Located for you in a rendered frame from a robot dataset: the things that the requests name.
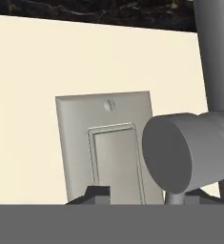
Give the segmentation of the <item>grey wall switch plate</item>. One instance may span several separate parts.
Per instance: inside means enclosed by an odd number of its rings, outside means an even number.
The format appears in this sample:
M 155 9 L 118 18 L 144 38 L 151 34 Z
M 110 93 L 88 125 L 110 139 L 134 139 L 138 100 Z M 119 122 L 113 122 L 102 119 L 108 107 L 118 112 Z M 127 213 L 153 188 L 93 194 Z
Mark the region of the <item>grey wall switch plate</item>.
M 147 91 L 57 96 L 55 104 L 69 201 L 106 186 L 112 204 L 164 202 L 142 154 L 153 117 Z

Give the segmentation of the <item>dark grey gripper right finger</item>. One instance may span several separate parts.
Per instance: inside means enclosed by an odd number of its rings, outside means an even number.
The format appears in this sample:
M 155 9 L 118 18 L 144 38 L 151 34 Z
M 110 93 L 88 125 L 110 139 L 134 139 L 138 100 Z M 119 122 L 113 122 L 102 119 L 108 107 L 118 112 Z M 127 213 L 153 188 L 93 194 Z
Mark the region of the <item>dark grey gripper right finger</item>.
M 186 205 L 224 205 L 224 199 L 207 194 L 201 189 L 196 189 L 185 194 Z

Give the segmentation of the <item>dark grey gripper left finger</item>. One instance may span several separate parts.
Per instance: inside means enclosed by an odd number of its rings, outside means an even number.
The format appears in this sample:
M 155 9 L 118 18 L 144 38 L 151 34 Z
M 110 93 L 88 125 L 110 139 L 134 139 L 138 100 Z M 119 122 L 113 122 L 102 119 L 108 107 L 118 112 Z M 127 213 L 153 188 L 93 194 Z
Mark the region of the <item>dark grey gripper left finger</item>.
M 74 200 L 68 202 L 68 205 L 110 205 L 111 192 L 109 186 L 89 186 L 85 193 Z

